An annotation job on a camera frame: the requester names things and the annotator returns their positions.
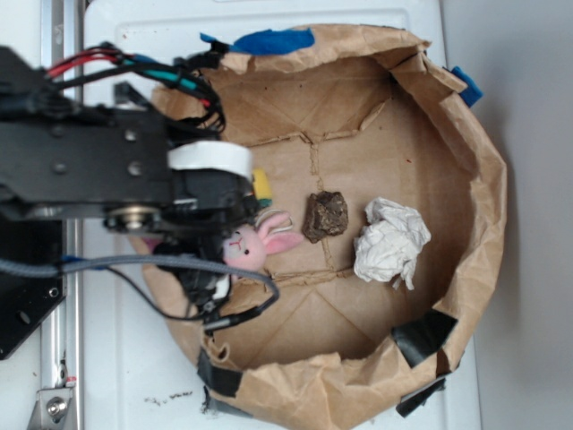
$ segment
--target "bunny ear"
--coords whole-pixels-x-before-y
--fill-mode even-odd
[[[304,236],[300,233],[281,231],[279,233],[271,233],[269,236],[264,237],[262,243],[265,245],[267,254],[271,255],[288,251],[301,244],[303,240]]]
[[[280,211],[269,215],[257,228],[259,237],[264,239],[269,235],[272,228],[280,226],[288,219],[290,219],[290,214],[286,211]]]

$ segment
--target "brown rock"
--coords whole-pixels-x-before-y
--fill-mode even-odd
[[[303,234],[314,244],[325,236],[337,236],[348,227],[348,208],[340,192],[311,194]]]

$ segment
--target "gray wall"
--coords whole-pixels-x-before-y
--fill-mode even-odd
[[[443,0],[449,66],[509,164],[498,291],[475,335],[483,430],[572,428],[573,2]]]

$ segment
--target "teal wire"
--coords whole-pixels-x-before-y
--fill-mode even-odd
[[[133,65],[134,64],[133,61],[129,61],[129,60],[126,60],[125,63],[127,65]],[[149,76],[152,76],[154,78],[162,79],[164,81],[176,82],[178,79],[178,76],[175,73],[166,72],[163,70],[149,70],[149,71],[146,71],[143,73],[145,73]],[[184,86],[188,90],[196,90],[197,89],[197,84],[195,82],[191,82],[191,81],[187,81],[186,79],[182,79],[179,83],[180,83],[180,85]]]

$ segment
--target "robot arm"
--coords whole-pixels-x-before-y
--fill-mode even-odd
[[[95,59],[115,68],[55,81],[66,67]],[[159,254],[222,264],[224,239],[252,224],[259,204],[250,152],[219,140],[225,118],[218,96],[192,74],[194,66],[217,63],[213,51],[167,66],[103,45],[44,71],[0,47],[0,214],[11,221],[102,218],[112,232],[160,238]],[[127,72],[189,93],[203,104],[204,116],[174,121],[127,83],[115,86],[115,103],[131,109],[86,107],[61,95],[64,88]],[[276,292],[258,310],[221,318],[228,294],[218,294],[216,285],[228,279],[213,271],[169,270],[208,331],[253,318],[278,298]]]

